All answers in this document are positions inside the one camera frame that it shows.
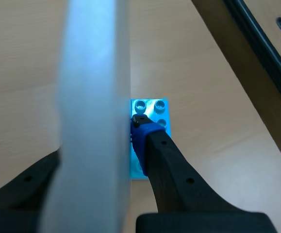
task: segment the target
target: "lego stud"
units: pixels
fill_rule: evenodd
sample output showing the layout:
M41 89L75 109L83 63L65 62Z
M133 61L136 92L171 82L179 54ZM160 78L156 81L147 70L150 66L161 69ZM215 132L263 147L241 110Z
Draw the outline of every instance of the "lego stud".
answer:
M159 119L158 124L166 128L166 121L164 119Z
M142 100L136 101L135 110L137 113L144 113L146 111L146 103Z
M155 105L154 105L154 110L157 112L157 113L162 113L165 111L165 103L163 100L158 100L155 102Z

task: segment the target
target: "wooden table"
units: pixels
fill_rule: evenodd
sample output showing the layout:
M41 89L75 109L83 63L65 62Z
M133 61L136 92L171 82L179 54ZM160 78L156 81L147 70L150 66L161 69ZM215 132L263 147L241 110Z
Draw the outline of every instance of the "wooden table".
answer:
M281 153L189 0L130 2L132 98L170 104L172 138L230 203L268 214L281 232ZM148 181L133 181L126 232L156 212Z
M223 198L281 232L281 153L189 0L130 0L132 98L167 96L173 140ZM66 3L0 2L0 187L57 149L55 70ZM156 211L133 181L125 232Z

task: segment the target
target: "blue lego brick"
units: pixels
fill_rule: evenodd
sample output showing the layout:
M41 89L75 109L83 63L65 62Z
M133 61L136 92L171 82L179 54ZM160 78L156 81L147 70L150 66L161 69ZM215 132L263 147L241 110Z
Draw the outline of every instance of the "blue lego brick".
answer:
M167 99L131 100L131 117L136 113L146 114L152 121L166 128L171 137L169 108ZM131 179L148 179L142 172L138 158L131 144Z

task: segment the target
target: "white blurred object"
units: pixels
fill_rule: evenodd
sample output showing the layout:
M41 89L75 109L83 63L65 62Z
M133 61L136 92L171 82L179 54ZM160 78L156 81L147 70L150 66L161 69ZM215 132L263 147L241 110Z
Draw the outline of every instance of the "white blurred object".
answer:
M71 0L59 68L61 164L42 233L115 233L130 191L127 0Z

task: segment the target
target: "light wood surface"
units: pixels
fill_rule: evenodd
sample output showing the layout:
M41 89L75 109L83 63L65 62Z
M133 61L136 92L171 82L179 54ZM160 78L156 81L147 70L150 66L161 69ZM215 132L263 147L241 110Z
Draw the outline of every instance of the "light wood surface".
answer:
M223 0L193 0L199 14L281 151L281 94Z
M167 93L172 138L230 203L269 215L281 232L281 153L189 0L130 2L132 98ZM127 230L155 212L133 181Z
M0 1L0 187L57 149L55 70L66 3ZM189 0L130 0L132 98L170 104L173 140L230 203L281 232L281 153ZM155 212L133 181L125 232Z
M281 0L244 0L277 52L281 56L281 30L276 24L281 17Z

